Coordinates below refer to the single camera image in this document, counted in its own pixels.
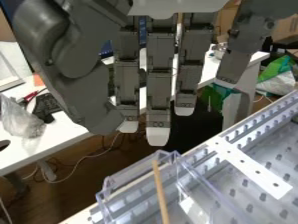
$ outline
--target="wooden stick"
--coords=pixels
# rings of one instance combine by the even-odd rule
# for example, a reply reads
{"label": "wooden stick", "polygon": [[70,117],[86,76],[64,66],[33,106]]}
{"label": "wooden stick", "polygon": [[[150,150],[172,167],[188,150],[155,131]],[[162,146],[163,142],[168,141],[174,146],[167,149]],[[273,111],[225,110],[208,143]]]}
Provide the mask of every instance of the wooden stick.
{"label": "wooden stick", "polygon": [[163,223],[171,224],[167,201],[166,201],[166,193],[164,193],[163,182],[162,182],[162,174],[159,169],[159,163],[156,160],[152,161],[152,166],[154,166],[154,172],[155,172],[156,190],[158,190],[158,198],[160,202]]}

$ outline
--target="floor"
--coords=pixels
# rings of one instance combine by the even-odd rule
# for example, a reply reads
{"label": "floor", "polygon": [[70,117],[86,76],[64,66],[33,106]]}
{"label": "floor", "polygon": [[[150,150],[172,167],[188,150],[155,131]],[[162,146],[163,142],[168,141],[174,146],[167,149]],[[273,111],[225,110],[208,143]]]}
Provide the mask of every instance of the floor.
{"label": "floor", "polygon": [[[271,101],[263,98],[255,104],[255,112],[264,108]],[[41,172],[27,180],[31,192],[19,200],[15,200],[15,190],[10,183],[0,179],[0,196],[9,207],[15,224],[55,224],[76,214],[96,202],[95,193],[102,190],[104,178],[142,158],[151,155],[159,148],[148,145],[144,137],[144,126],[139,135],[119,136],[116,147],[102,157],[88,159],[80,164],[74,176],[61,184],[49,184],[43,181]],[[106,147],[111,145],[115,136],[106,138]],[[94,137],[80,142],[71,148],[49,158],[51,166],[57,170],[59,179],[66,177],[74,169],[76,161],[87,154],[102,153],[103,137]],[[25,177],[35,170],[33,164],[18,171]]]}

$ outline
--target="plastic bag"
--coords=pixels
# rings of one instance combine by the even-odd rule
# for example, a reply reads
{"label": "plastic bag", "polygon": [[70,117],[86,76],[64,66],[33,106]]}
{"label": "plastic bag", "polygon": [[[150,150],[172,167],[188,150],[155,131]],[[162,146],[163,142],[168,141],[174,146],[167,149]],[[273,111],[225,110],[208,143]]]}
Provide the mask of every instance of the plastic bag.
{"label": "plastic bag", "polygon": [[296,65],[289,56],[275,60],[259,77],[257,90],[284,96],[295,90],[296,78],[292,68]]}
{"label": "plastic bag", "polygon": [[284,72],[275,78],[257,84],[257,90],[280,96],[289,94],[296,88],[296,78],[292,71]]}
{"label": "plastic bag", "polygon": [[3,94],[0,94],[0,115],[5,130],[11,135],[23,138],[37,138],[43,135],[45,122]]}

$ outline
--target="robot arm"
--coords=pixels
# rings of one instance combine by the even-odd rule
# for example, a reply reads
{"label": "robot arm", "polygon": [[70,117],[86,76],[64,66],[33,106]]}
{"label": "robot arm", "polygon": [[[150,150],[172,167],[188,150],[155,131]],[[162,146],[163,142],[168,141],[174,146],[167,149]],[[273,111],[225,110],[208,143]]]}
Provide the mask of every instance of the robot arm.
{"label": "robot arm", "polygon": [[[107,135],[135,132],[140,115],[139,17],[147,18],[147,132],[152,145],[171,133],[172,66],[178,12],[184,13],[176,86],[176,113],[194,113],[198,83],[217,11],[228,0],[27,0],[15,15],[15,33],[64,111],[75,123]],[[231,31],[219,84],[235,88],[276,22],[297,12],[297,0],[244,0]],[[99,56],[112,40],[116,106],[108,97],[108,68]]]}
{"label": "robot arm", "polygon": [[296,0],[244,0],[229,32],[228,51],[217,72],[217,83],[235,88],[253,54],[272,35],[277,21],[298,12]]}
{"label": "robot arm", "polygon": [[128,23],[127,1],[29,0],[14,26],[26,52],[38,61],[46,85],[75,123],[107,135],[124,121],[108,98],[110,71],[99,52]]}

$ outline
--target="black device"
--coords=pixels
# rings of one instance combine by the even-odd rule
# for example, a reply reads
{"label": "black device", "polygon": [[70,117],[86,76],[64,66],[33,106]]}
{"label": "black device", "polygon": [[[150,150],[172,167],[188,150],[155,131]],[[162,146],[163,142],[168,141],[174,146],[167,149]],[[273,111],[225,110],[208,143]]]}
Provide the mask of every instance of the black device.
{"label": "black device", "polygon": [[62,111],[62,108],[51,93],[37,96],[37,106],[33,114],[35,114],[46,124],[50,124],[55,121],[53,114],[59,111]]}

